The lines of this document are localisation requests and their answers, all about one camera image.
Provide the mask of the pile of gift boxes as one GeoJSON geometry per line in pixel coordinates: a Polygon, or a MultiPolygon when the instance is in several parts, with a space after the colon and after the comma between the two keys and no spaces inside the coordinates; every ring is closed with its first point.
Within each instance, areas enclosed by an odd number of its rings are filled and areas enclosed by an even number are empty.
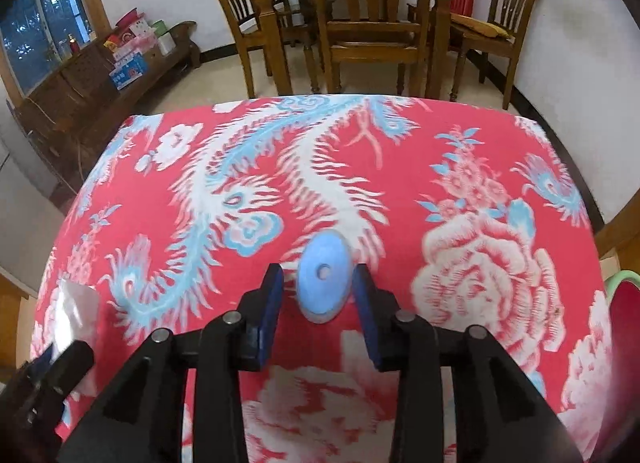
{"type": "Polygon", "coordinates": [[[177,47],[177,43],[163,20],[148,23],[144,12],[132,8],[117,21],[114,31],[103,42],[103,47],[111,53],[114,62],[119,62],[129,55],[144,55],[152,49],[167,56],[177,47]]]}

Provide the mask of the window with wooden frame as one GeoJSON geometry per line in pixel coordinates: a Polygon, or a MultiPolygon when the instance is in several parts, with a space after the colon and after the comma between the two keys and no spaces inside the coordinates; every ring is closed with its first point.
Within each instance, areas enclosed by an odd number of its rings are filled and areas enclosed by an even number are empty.
{"type": "Polygon", "coordinates": [[[12,0],[1,17],[1,79],[14,106],[84,48],[111,31],[102,0],[12,0]]]}

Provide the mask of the wooden bench sofa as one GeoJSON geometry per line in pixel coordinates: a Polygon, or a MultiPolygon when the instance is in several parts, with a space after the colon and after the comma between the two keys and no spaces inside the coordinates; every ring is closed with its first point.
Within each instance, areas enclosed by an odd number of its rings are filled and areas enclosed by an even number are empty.
{"type": "Polygon", "coordinates": [[[169,30],[176,48],[164,56],[152,49],[149,71],[121,90],[110,78],[114,62],[102,41],[85,47],[37,86],[12,113],[58,183],[77,192],[100,154],[134,113],[138,102],[181,66],[200,65],[200,48],[191,40],[194,21],[169,30]]]}

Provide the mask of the blue white box on bench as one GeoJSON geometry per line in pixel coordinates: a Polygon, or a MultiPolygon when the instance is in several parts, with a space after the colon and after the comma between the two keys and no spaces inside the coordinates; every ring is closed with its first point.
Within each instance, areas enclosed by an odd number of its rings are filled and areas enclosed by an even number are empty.
{"type": "Polygon", "coordinates": [[[142,78],[148,70],[149,67],[144,57],[139,52],[135,52],[116,62],[114,70],[110,72],[110,79],[116,90],[123,90],[137,79],[142,78]]]}

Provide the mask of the right wooden chair by wall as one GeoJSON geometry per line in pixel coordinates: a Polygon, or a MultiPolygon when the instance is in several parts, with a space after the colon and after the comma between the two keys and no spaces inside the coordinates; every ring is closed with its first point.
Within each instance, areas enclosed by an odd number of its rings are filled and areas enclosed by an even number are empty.
{"type": "Polygon", "coordinates": [[[484,83],[488,68],[488,56],[506,58],[506,80],[504,81],[502,108],[511,103],[511,95],[518,62],[524,45],[528,23],[536,0],[490,0],[485,21],[473,17],[451,15],[451,38],[457,49],[454,82],[449,100],[456,102],[462,83],[466,54],[470,50],[480,52],[478,82],[484,83]]]}

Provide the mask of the red floral tablecloth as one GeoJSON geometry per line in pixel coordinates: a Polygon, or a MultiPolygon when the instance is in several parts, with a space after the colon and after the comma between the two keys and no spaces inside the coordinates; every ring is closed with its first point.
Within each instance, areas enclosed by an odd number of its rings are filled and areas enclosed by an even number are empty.
{"type": "Polygon", "coordinates": [[[44,268],[33,355],[96,311],[96,363],[68,435],[155,329],[201,329],[267,267],[273,351],[241,379],[254,462],[382,462],[395,374],[375,370],[347,279],[358,264],[436,327],[479,324],[583,457],[611,381],[611,326],[585,203],[535,122],[384,95],[231,101],[133,116],[68,211],[44,268]]]}

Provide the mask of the blue plastic disc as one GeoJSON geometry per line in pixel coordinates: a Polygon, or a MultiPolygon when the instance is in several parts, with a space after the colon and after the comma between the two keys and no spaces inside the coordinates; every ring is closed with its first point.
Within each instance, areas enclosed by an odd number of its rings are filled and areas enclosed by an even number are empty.
{"type": "Polygon", "coordinates": [[[350,293],[354,263],[346,239],[335,230],[322,230],[308,241],[296,271],[300,312],[312,323],[327,323],[343,309],[350,293]]]}

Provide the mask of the red bucket green rim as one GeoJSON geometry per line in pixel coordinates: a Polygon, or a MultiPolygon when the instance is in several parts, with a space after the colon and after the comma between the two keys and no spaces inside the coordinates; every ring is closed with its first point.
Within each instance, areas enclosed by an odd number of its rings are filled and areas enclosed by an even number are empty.
{"type": "Polygon", "coordinates": [[[611,383],[597,444],[597,462],[639,461],[639,275],[606,280],[611,319],[611,383]]]}

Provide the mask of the yellow seat cushion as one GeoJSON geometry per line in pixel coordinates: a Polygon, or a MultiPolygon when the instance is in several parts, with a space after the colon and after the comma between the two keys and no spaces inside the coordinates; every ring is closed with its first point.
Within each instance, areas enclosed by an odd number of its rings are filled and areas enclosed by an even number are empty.
{"type": "Polygon", "coordinates": [[[464,30],[469,30],[483,35],[484,38],[501,38],[502,40],[508,40],[511,37],[511,34],[503,28],[500,28],[495,24],[486,21],[474,19],[472,17],[452,14],[451,22],[459,27],[462,27],[462,29],[464,30]]]}

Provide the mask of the wooden door frame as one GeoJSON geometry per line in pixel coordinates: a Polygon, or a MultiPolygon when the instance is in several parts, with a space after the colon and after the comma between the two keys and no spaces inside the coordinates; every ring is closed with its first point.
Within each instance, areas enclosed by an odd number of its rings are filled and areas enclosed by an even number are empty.
{"type": "Polygon", "coordinates": [[[623,270],[639,272],[639,197],[633,198],[596,235],[600,257],[614,251],[623,270]]]}

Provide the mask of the wooden dining table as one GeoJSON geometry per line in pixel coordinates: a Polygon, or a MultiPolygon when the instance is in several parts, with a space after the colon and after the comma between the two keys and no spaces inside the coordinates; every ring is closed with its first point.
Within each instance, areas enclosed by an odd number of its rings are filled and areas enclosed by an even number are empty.
{"type": "MultiPolygon", "coordinates": [[[[293,93],[272,0],[253,0],[277,93],[293,93]]],[[[442,79],[451,26],[451,0],[310,0],[317,21],[326,89],[335,93],[347,62],[403,64],[409,94],[442,98],[442,79]]]]}

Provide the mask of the near wooden dining chair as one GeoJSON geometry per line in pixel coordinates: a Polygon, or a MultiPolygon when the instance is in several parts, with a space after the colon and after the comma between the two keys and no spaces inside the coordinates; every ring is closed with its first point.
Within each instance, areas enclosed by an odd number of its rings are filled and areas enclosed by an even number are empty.
{"type": "Polygon", "coordinates": [[[328,0],[314,0],[326,90],[340,90],[340,65],[385,62],[398,67],[397,93],[416,97],[425,76],[431,0],[345,0],[347,17],[329,14],[328,0]]]}

